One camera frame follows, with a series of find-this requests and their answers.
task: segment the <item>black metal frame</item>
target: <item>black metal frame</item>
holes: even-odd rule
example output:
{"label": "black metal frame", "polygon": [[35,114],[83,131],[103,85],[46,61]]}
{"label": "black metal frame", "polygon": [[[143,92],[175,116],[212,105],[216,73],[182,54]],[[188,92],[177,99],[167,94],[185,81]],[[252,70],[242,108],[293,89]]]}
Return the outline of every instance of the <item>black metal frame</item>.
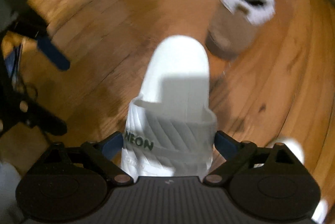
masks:
{"label": "black metal frame", "polygon": [[[15,25],[10,27],[10,30],[18,31]],[[27,32],[20,32],[22,35],[31,37],[33,29]],[[0,34],[0,46],[6,32]],[[20,104],[24,104],[25,108],[20,109]],[[11,127],[21,122],[33,128],[38,126],[43,132],[48,132],[53,135],[64,135],[67,132],[66,123],[56,117],[28,95],[17,92],[13,89],[11,79],[5,65],[5,60],[0,47],[0,120],[2,130],[0,137],[7,132]]]}
{"label": "black metal frame", "polygon": [[70,61],[55,47],[48,36],[47,24],[34,10],[27,15],[19,16],[8,31],[18,33],[37,41],[37,47],[59,69],[66,71],[70,68]]}
{"label": "black metal frame", "polygon": [[[218,131],[214,145],[227,161],[202,183],[198,177],[139,177],[134,183],[110,161],[123,147],[120,132],[74,148],[53,143],[19,183],[16,200],[31,220],[27,222],[36,224],[133,223],[128,214],[138,211],[150,214],[151,221],[143,213],[141,219],[135,218],[136,223],[174,223],[172,217],[155,221],[157,215],[169,215],[171,208],[182,223],[192,223],[195,208],[208,220],[205,223],[219,223],[219,218],[222,224],[313,223],[320,189],[285,144],[258,148]],[[220,201],[215,213],[214,207],[204,206],[213,197]],[[188,213],[178,214],[179,208]],[[210,215],[216,215],[216,221]]]}

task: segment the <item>white fluffy slipper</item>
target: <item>white fluffy slipper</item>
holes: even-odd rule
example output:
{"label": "white fluffy slipper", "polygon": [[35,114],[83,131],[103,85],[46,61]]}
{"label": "white fluffy slipper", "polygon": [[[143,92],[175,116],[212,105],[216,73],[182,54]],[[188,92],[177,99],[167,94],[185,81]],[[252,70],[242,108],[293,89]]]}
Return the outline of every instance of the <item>white fluffy slipper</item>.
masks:
{"label": "white fluffy slipper", "polygon": [[208,108],[203,46],[172,36],[155,50],[138,97],[129,104],[121,168],[138,176],[199,176],[212,164],[216,116]]}
{"label": "white fluffy slipper", "polygon": [[[292,153],[298,158],[298,160],[304,164],[304,150],[303,147],[293,138],[279,137],[276,140],[270,142],[266,147],[272,148],[275,143],[281,142],[284,143]],[[322,224],[325,221],[328,212],[328,203],[323,198],[320,200],[318,206],[316,207],[312,220],[318,224]]]}

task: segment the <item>white slipper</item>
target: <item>white slipper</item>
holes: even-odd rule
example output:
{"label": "white slipper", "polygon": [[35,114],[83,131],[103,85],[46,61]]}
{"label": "white slipper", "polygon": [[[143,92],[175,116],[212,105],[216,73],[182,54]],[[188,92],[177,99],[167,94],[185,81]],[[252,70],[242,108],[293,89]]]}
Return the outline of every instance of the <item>white slipper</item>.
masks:
{"label": "white slipper", "polygon": [[[281,142],[284,143],[291,151],[292,153],[297,157],[297,159],[304,164],[304,150],[303,147],[300,145],[299,142],[297,142],[293,138],[286,138],[286,137],[279,137],[276,140],[270,142],[266,147],[272,148],[275,143]],[[312,216],[312,220],[315,221],[318,224],[322,224],[325,221],[325,218],[327,216],[328,212],[328,203],[323,198],[320,200],[318,206],[316,207],[314,214]]]}
{"label": "white slipper", "polygon": [[212,164],[216,116],[208,108],[203,46],[172,36],[155,50],[138,97],[129,104],[121,168],[138,176],[199,176]]}

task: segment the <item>screw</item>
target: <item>screw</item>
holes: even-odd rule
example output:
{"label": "screw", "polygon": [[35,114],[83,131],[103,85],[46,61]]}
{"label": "screw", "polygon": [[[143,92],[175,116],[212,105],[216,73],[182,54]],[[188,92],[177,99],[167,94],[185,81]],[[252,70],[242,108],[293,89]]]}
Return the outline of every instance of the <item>screw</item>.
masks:
{"label": "screw", "polygon": [[220,175],[208,175],[206,180],[210,183],[219,183],[222,181],[222,177]]}
{"label": "screw", "polygon": [[21,101],[20,102],[20,110],[22,112],[27,112],[28,111],[28,104],[26,101]]}
{"label": "screw", "polygon": [[118,183],[127,183],[130,182],[131,178],[129,175],[125,175],[125,174],[120,174],[120,175],[116,175],[114,177],[114,180]]}

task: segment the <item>black metal bracket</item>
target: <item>black metal bracket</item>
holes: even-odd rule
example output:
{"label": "black metal bracket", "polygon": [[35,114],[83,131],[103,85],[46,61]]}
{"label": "black metal bracket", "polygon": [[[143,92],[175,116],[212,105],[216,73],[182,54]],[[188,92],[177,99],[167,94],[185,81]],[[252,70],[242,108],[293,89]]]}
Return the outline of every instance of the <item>black metal bracket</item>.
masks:
{"label": "black metal bracket", "polygon": [[262,219],[312,217],[319,186],[285,144],[258,148],[218,131],[214,145],[227,161],[205,177],[205,184],[226,188],[241,209]]}
{"label": "black metal bracket", "polygon": [[[85,142],[80,147],[65,148],[61,142],[53,143],[31,167],[28,173],[36,173],[47,164],[55,164],[56,169],[62,165],[82,164],[84,168],[93,170],[101,175],[111,186],[125,186],[134,183],[133,179],[110,160],[119,152],[123,145],[123,136],[115,132],[101,142]],[[115,177],[126,175],[129,180],[125,183],[118,182]]]}
{"label": "black metal bracket", "polygon": [[48,34],[46,31],[46,26],[36,26],[35,24],[32,24],[31,22],[28,22],[21,17],[19,17],[8,27],[8,31],[18,33],[31,39],[36,39],[37,36],[45,36]]}
{"label": "black metal bracket", "polygon": [[[0,46],[5,32],[0,34]],[[28,95],[13,89],[0,47],[0,136],[21,122],[53,135],[64,135],[66,123],[38,105]]]}

